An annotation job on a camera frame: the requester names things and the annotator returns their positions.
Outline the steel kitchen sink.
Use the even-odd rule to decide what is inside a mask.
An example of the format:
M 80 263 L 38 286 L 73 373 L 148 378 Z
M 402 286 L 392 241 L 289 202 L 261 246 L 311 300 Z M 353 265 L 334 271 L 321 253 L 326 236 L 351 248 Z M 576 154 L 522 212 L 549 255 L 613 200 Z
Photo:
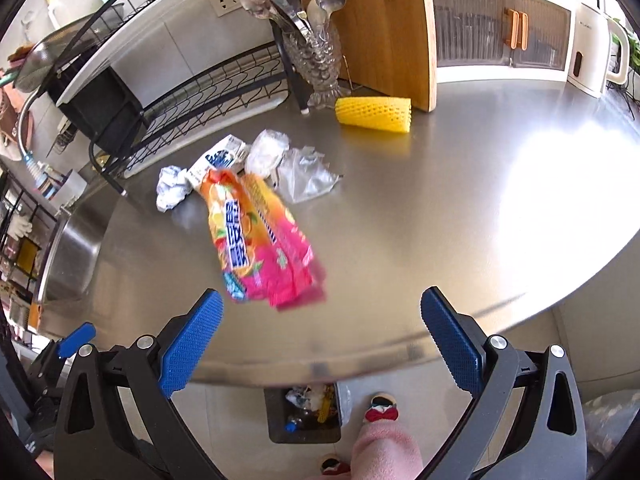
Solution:
M 91 185 L 72 206 L 63 206 L 46 250 L 36 301 L 50 304 L 85 296 L 118 201 L 122 198 L 106 182 Z

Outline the pink fuzzy leg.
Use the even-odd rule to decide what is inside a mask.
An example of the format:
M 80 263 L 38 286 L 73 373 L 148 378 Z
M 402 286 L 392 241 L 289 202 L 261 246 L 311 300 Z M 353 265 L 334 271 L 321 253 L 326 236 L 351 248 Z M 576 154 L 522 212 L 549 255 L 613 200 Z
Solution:
M 352 448 L 353 479 L 415 479 L 423 470 L 416 440 L 396 420 L 368 422 Z

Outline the white blue milk carton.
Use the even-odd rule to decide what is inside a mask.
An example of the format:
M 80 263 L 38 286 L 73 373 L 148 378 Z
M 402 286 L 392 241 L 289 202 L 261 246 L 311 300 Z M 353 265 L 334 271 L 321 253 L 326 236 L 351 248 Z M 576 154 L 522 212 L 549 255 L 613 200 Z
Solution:
M 238 170 L 242 168 L 249 151 L 248 144 L 236 136 L 228 134 L 201 154 L 194 164 L 186 170 L 186 180 L 194 190 L 198 190 L 209 170 Z

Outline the red black slipper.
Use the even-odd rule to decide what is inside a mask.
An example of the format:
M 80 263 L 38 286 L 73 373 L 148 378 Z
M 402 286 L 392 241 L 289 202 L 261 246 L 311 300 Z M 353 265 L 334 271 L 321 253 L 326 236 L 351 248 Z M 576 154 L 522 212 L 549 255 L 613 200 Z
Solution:
M 370 403 L 363 415 L 365 424 L 379 422 L 380 420 L 390 420 L 397 422 L 399 419 L 399 410 L 396 399 L 389 393 L 375 393 L 370 399 Z

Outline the white electric kettle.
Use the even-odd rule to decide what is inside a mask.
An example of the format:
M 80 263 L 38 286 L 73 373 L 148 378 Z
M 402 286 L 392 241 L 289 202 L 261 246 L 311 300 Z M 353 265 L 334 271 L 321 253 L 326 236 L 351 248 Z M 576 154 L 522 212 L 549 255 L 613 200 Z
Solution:
M 613 37 L 620 42 L 620 67 L 610 70 Z M 606 84 L 623 86 L 629 70 L 626 30 L 612 18 L 583 3 L 576 13 L 574 44 L 567 80 L 588 96 L 600 99 Z

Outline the curved steel faucet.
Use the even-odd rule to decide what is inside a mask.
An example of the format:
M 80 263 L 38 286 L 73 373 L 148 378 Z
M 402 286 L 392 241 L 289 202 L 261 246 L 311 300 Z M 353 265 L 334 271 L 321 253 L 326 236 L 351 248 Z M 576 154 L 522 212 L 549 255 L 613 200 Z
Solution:
M 32 176 L 35 182 L 35 187 L 43 193 L 43 189 L 48 185 L 48 176 L 43 169 L 38 165 L 38 160 L 35 159 L 32 151 L 27 146 L 27 139 L 30 128 L 30 108 L 39 99 L 39 90 L 32 92 L 26 99 L 20 112 L 18 113 L 16 122 L 16 137 L 18 148 L 22 156 L 22 162 L 24 162 L 28 173 Z

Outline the clear plastic wrapper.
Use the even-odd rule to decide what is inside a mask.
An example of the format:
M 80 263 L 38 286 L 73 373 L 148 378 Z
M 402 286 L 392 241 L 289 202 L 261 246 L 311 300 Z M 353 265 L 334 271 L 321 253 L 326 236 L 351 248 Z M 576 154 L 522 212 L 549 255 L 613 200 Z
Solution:
M 288 204 L 300 204 L 329 194 L 341 181 L 313 146 L 290 148 L 274 170 L 274 189 Z

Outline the yellow foam fruit net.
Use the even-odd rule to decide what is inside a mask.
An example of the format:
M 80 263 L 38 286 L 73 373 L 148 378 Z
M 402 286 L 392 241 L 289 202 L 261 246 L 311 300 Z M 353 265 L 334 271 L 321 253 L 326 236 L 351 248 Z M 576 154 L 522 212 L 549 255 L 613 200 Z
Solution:
M 412 106 L 408 98 L 390 96 L 350 96 L 335 102 L 337 121 L 355 126 L 396 133 L 409 133 Z

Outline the orange pink mentos wrapper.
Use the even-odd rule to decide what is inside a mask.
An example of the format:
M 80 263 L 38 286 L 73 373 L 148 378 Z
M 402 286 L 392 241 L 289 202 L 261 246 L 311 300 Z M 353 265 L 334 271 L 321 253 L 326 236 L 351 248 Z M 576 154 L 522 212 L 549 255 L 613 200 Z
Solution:
M 310 241 L 262 178 L 211 169 L 200 194 L 233 301 L 265 301 L 283 310 L 322 298 L 322 275 Z

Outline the glass door cabinet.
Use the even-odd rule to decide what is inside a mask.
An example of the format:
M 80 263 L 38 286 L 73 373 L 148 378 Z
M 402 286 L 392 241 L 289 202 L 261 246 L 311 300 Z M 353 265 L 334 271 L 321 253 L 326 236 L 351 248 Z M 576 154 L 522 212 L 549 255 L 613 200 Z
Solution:
M 564 81 L 576 0 L 431 0 L 436 77 Z

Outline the crumpled white plastic bag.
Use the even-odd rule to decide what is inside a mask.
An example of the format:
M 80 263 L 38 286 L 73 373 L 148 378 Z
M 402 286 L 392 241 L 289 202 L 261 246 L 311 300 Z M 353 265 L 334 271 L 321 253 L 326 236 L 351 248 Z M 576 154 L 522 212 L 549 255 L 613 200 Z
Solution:
M 272 129 L 262 130 L 246 156 L 245 172 L 263 179 L 269 178 L 289 149 L 290 138 L 285 133 Z

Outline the black storage shelf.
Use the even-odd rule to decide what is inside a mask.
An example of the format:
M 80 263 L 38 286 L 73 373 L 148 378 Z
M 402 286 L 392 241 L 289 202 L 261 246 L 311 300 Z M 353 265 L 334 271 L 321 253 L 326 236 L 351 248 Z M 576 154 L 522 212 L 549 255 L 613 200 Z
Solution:
M 1 304 L 9 320 L 35 333 L 37 292 L 56 219 L 1 168 Z

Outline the steel spoon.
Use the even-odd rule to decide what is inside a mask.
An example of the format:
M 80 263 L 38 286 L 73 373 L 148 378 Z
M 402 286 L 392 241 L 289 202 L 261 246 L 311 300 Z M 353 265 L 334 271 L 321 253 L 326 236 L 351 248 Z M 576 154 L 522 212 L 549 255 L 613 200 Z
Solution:
M 277 23 L 280 14 L 271 0 L 240 0 L 242 8 L 258 20 L 270 20 Z

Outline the crumpled white blue paper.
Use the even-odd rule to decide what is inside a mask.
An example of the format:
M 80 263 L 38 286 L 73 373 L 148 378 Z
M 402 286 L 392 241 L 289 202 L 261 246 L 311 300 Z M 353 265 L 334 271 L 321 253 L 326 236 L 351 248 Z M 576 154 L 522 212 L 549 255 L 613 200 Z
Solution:
M 167 166 L 160 170 L 156 185 L 156 208 L 160 212 L 174 209 L 193 188 L 188 179 L 188 170 Z

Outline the wooden cutting board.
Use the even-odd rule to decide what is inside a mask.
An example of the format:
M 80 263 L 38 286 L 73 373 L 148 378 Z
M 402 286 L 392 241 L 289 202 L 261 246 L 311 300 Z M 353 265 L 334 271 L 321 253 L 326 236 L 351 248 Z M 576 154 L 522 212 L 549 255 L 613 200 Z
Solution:
M 437 61 L 431 0 L 346 0 L 329 16 L 340 34 L 343 63 L 338 82 L 343 88 L 360 84 L 386 96 L 408 98 L 418 110 L 434 110 Z M 273 27 L 285 61 L 293 65 L 283 44 L 285 32 L 302 36 L 288 20 Z M 312 108 L 307 104 L 312 87 L 295 67 L 288 80 L 299 104 Z

